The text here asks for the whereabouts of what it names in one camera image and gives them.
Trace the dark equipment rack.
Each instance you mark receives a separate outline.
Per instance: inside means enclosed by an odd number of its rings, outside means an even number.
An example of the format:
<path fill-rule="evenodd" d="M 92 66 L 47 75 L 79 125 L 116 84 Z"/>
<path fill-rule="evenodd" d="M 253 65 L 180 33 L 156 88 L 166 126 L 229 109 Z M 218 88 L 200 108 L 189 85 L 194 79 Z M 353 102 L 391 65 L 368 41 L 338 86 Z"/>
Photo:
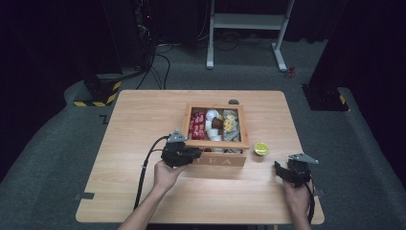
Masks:
<path fill-rule="evenodd" d="M 156 48 L 156 34 L 152 17 L 152 7 L 149 0 L 131 1 L 145 68 L 149 69 L 152 65 Z"/>

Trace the white metal stand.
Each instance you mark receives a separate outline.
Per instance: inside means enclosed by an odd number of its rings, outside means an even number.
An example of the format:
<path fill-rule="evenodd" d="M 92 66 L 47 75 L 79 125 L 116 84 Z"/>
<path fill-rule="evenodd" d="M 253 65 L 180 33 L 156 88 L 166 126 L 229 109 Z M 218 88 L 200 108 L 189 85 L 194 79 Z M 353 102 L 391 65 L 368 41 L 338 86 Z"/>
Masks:
<path fill-rule="evenodd" d="M 294 7 L 295 0 L 288 0 L 286 11 L 281 15 L 271 14 L 242 14 L 242 13 L 219 13 L 215 11 L 215 0 L 210 3 L 210 27 L 207 50 L 206 67 L 214 68 L 214 30 L 215 29 L 242 29 L 242 30 L 265 30 L 278 31 L 278 39 L 271 44 L 273 54 L 281 72 L 288 68 L 282 57 L 282 41 Z"/>

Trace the person's right hand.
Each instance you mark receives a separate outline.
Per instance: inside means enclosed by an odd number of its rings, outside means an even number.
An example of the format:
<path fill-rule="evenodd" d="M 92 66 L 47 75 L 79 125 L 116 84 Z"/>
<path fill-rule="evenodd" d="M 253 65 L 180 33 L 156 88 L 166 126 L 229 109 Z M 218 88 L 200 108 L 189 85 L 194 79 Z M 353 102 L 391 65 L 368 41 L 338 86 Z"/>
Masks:
<path fill-rule="evenodd" d="M 300 222 L 308 223 L 308 210 L 310 206 L 310 193 L 313 192 L 312 181 L 301 187 L 295 188 L 291 183 L 284 180 L 285 202 L 288 207 L 292 221 L 295 224 Z"/>

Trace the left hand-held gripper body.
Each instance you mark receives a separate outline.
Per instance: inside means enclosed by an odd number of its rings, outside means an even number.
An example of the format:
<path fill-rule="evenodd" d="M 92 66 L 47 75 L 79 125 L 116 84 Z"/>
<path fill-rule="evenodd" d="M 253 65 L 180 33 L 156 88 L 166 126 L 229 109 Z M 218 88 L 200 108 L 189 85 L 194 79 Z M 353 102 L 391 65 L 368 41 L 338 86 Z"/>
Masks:
<path fill-rule="evenodd" d="M 175 130 L 168 137 L 161 158 L 171 168 L 189 165 L 195 159 L 194 150 L 186 148 L 187 140 L 179 130 Z"/>

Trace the person's left hand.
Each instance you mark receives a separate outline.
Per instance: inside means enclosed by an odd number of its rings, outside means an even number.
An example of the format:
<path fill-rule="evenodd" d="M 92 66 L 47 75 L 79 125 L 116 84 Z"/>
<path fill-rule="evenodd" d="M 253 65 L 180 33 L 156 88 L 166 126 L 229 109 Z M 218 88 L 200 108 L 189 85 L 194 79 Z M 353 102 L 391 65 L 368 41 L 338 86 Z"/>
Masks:
<path fill-rule="evenodd" d="M 167 193 L 185 169 L 186 166 L 171 168 L 164 161 L 157 162 L 154 166 L 153 191 L 163 195 Z"/>

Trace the pile of grey yellow packets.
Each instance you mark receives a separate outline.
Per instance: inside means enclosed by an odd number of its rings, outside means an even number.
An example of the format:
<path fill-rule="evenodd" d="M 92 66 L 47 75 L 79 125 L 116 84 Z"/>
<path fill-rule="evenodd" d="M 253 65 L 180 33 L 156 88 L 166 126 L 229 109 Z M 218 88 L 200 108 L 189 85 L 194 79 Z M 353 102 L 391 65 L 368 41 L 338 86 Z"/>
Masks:
<path fill-rule="evenodd" d="M 239 140 L 239 122 L 237 112 L 231 109 L 223 111 L 223 139 L 237 142 Z"/>

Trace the stack of red packets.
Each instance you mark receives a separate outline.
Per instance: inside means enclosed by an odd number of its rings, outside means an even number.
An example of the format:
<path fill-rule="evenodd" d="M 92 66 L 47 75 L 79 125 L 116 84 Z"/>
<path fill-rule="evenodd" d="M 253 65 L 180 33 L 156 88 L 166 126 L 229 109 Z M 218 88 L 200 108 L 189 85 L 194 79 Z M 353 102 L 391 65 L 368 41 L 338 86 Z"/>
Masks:
<path fill-rule="evenodd" d="M 188 137 L 191 140 L 204 140 L 205 125 L 206 119 L 204 112 L 202 110 L 193 112 L 190 118 Z"/>

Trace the black stand base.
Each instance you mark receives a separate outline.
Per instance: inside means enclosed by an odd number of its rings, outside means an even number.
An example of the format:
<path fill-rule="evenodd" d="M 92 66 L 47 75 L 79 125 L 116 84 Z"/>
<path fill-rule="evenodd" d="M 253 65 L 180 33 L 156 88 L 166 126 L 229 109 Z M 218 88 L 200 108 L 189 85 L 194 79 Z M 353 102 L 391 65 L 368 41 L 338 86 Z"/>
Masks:
<path fill-rule="evenodd" d="M 325 90 L 303 84 L 302 89 L 311 110 L 317 111 L 349 111 L 344 96 L 337 90 Z"/>

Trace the yellow-green capsule cup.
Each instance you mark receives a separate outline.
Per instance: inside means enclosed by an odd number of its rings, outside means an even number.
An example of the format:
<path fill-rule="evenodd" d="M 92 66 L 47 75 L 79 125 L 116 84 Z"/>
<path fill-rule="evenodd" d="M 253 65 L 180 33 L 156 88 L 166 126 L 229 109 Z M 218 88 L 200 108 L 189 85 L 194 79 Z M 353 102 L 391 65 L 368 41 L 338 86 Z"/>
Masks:
<path fill-rule="evenodd" d="M 265 143 L 258 142 L 254 145 L 254 152 L 256 155 L 264 156 L 269 152 L 269 148 Z"/>

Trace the wooden box with glass lid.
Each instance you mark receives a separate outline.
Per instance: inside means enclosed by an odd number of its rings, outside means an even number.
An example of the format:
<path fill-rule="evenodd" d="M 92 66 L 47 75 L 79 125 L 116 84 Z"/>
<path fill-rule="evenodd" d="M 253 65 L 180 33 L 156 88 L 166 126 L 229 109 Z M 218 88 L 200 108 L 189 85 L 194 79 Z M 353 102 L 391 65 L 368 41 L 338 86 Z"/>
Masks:
<path fill-rule="evenodd" d="M 209 109 L 218 111 L 218 119 L 223 121 L 223 111 L 225 109 L 235 110 L 239 122 L 239 140 L 237 142 L 225 141 L 223 139 L 223 129 L 217 129 L 222 136 L 221 141 L 211 141 L 205 131 L 204 140 L 191 140 L 188 137 L 189 123 L 193 112 L 202 110 L 205 114 Z M 216 166 L 237 166 L 243 167 L 247 158 L 247 151 L 250 148 L 248 132 L 246 127 L 246 119 L 244 109 L 239 104 L 217 104 L 217 103 L 187 103 L 186 112 L 184 115 L 184 122 L 182 133 L 188 138 L 186 146 L 189 148 L 198 148 L 202 150 L 201 159 L 199 162 L 193 162 L 199 165 L 216 165 Z"/>

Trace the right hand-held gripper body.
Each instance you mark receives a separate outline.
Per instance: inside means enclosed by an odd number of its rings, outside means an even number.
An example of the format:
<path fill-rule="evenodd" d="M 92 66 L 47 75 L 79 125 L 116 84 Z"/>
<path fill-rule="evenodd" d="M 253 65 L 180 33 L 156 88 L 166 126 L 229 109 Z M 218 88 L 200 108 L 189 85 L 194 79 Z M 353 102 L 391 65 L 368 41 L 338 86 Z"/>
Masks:
<path fill-rule="evenodd" d="M 305 153 L 296 153 L 289 155 L 287 167 L 291 175 L 288 181 L 293 183 L 296 188 L 301 187 L 311 179 L 309 164 L 318 164 L 319 161 Z"/>

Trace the black yellow striped base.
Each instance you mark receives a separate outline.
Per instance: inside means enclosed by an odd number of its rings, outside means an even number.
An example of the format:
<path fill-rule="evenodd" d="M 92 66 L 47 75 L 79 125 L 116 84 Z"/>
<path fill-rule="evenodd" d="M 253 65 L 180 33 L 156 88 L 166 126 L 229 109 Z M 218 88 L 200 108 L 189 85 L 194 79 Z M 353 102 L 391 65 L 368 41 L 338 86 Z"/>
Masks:
<path fill-rule="evenodd" d="M 104 80 L 93 75 L 83 80 L 74 98 L 74 105 L 80 107 L 109 106 L 116 99 L 120 86 L 119 80 Z"/>

